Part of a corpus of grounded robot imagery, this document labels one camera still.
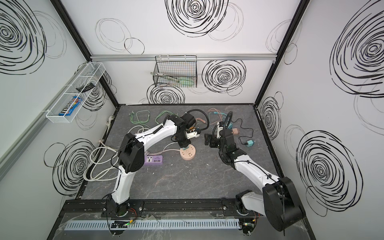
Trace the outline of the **pink charger plug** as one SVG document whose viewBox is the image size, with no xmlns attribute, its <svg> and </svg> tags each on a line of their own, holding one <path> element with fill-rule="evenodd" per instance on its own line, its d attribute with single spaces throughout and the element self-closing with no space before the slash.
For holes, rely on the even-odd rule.
<svg viewBox="0 0 384 240">
<path fill-rule="evenodd" d="M 239 130 L 237 128 L 232 128 L 233 135 L 238 135 Z"/>
</svg>

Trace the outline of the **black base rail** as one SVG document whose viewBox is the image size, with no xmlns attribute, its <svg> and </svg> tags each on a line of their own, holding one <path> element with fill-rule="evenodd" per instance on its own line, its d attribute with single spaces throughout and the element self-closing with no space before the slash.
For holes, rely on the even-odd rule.
<svg viewBox="0 0 384 240">
<path fill-rule="evenodd" d="M 103 217 L 145 217 L 150 213 L 208 212 L 214 216 L 252 218 L 262 213 L 241 212 L 236 199 L 133 199 L 117 206 L 113 201 L 68 200 L 61 213 L 102 213 Z"/>
</svg>

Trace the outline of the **green item in basket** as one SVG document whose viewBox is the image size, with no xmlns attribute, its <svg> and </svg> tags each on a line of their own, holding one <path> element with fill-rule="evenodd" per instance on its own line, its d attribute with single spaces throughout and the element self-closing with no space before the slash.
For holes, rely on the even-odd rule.
<svg viewBox="0 0 384 240">
<path fill-rule="evenodd" d="M 181 87 L 194 87 L 196 85 L 194 77 L 178 77 L 178 80 Z"/>
</svg>

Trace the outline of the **black remote control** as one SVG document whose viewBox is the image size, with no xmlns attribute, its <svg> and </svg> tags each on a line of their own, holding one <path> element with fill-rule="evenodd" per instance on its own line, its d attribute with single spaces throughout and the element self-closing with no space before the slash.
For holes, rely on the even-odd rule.
<svg viewBox="0 0 384 240">
<path fill-rule="evenodd" d="M 94 87 L 95 87 L 95 85 L 93 83 L 89 83 L 89 84 L 86 84 L 84 86 L 80 86 L 80 87 L 76 88 L 76 90 L 79 93 L 85 93 L 85 92 L 92 90 Z"/>
</svg>

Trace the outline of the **purple power strip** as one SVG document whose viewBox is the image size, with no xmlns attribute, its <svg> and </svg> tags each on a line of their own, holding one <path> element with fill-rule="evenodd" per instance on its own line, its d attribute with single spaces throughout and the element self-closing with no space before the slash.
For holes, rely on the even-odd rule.
<svg viewBox="0 0 384 240">
<path fill-rule="evenodd" d="M 163 164 L 163 156 L 162 155 L 148 155 L 145 157 L 144 165 L 152 166 L 152 165 L 162 165 Z"/>
</svg>

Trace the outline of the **pink round power strip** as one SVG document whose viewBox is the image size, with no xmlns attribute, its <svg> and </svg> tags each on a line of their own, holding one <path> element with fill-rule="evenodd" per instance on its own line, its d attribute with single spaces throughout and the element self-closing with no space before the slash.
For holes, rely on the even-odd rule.
<svg viewBox="0 0 384 240">
<path fill-rule="evenodd" d="M 196 156 L 196 148 L 189 144 L 185 148 L 180 148 L 180 156 L 183 160 L 190 161 Z"/>
</svg>

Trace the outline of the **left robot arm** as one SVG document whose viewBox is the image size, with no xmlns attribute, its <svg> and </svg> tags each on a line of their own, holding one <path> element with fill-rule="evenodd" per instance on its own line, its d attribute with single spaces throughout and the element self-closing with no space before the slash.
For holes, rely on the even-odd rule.
<svg viewBox="0 0 384 240">
<path fill-rule="evenodd" d="M 185 113 L 182 117 L 170 115 L 154 128 L 141 134 L 128 133 L 124 136 L 118 149 L 119 171 L 112 195 L 116 206 L 124 204 L 130 198 L 130 189 L 136 172 L 145 163 L 145 152 L 161 140 L 173 137 L 181 149 L 186 149 L 191 144 L 192 138 L 197 138 L 201 130 L 192 130 L 196 123 L 194 116 Z"/>
</svg>

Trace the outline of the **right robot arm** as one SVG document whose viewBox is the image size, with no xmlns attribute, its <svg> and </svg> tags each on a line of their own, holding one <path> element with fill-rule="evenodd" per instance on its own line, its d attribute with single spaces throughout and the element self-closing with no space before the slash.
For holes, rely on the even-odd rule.
<svg viewBox="0 0 384 240">
<path fill-rule="evenodd" d="M 261 192 L 244 191 L 237 195 L 238 211 L 257 212 L 267 217 L 275 230 L 281 232 L 303 220 L 306 212 L 296 187 L 288 177 L 276 176 L 238 148 L 232 132 L 219 131 L 219 136 L 205 134 L 205 145 L 219 150 L 222 162 L 246 176 Z"/>
</svg>

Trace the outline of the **blue candy pack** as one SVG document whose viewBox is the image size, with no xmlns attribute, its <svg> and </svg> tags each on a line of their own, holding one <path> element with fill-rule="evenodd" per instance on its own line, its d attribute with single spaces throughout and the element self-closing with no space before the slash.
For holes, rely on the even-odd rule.
<svg viewBox="0 0 384 240">
<path fill-rule="evenodd" d="M 82 103 L 80 97 L 72 97 L 63 110 L 59 113 L 59 116 L 70 116 L 73 111 Z"/>
</svg>

